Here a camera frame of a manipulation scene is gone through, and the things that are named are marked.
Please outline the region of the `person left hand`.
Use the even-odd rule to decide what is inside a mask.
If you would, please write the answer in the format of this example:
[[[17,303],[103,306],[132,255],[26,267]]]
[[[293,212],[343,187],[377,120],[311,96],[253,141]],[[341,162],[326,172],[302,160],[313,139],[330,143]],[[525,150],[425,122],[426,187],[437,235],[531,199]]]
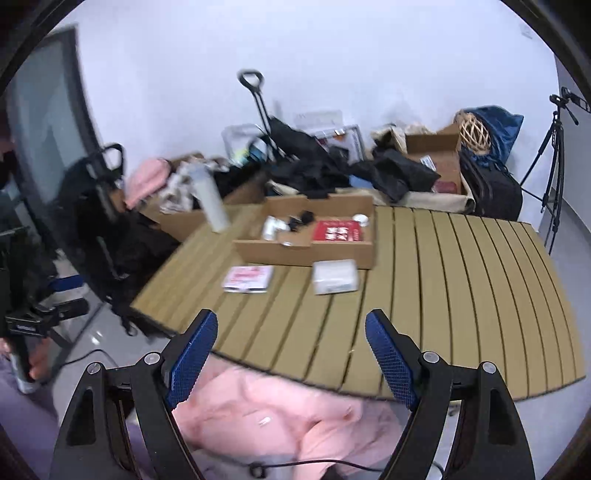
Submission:
[[[35,381],[43,380],[49,372],[49,348],[51,341],[48,338],[34,340],[29,350],[29,374]],[[11,358],[12,349],[6,339],[2,339],[1,346],[1,388],[8,385],[13,378]]]

